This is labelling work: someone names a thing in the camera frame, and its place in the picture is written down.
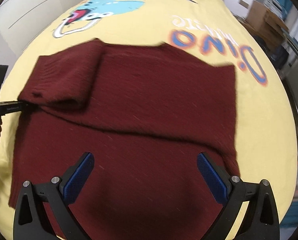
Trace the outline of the dark red knit sweater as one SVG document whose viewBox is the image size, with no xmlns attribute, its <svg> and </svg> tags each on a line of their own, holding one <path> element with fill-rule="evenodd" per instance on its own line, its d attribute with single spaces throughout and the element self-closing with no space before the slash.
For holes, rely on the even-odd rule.
<svg viewBox="0 0 298 240">
<path fill-rule="evenodd" d="M 22 183 L 95 167 L 72 212 L 92 239 L 200 239 L 221 206 L 197 169 L 206 152 L 232 175 L 236 72 L 183 50 L 95 39 L 40 56 L 18 99 L 9 205 Z"/>
</svg>

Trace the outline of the white wardrobe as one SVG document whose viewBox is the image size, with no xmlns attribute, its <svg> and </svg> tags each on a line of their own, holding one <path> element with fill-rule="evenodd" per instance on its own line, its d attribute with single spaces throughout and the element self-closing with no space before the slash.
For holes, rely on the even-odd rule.
<svg viewBox="0 0 298 240">
<path fill-rule="evenodd" d="M 3 0 L 0 5 L 0 64 L 14 64 L 41 31 L 81 1 Z"/>
</svg>

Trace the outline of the brown wooden cabinet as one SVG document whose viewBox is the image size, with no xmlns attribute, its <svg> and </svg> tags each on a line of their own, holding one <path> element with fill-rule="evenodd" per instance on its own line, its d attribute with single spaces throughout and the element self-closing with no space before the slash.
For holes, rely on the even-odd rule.
<svg viewBox="0 0 298 240">
<path fill-rule="evenodd" d="M 245 20 L 240 23 L 252 35 L 264 40 L 269 50 L 274 50 L 285 41 L 284 31 L 289 28 L 264 4 L 253 0 Z"/>
</svg>

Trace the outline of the yellow dinosaur print bedsheet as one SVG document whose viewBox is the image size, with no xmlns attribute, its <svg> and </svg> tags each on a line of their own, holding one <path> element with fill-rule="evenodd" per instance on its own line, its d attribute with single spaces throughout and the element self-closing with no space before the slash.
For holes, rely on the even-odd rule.
<svg viewBox="0 0 298 240">
<path fill-rule="evenodd" d="M 293 198 L 297 142 L 293 114 L 281 80 L 262 48 L 223 0 L 83 0 L 28 44 L 9 67 L 0 100 L 17 100 L 40 56 L 101 40 L 123 46 L 168 44 L 210 66 L 236 72 L 234 148 L 242 180 L 270 182 L 282 219 Z M 0 233 L 13 237 L 9 205 L 16 132 L 21 113 L 2 118 Z"/>
</svg>

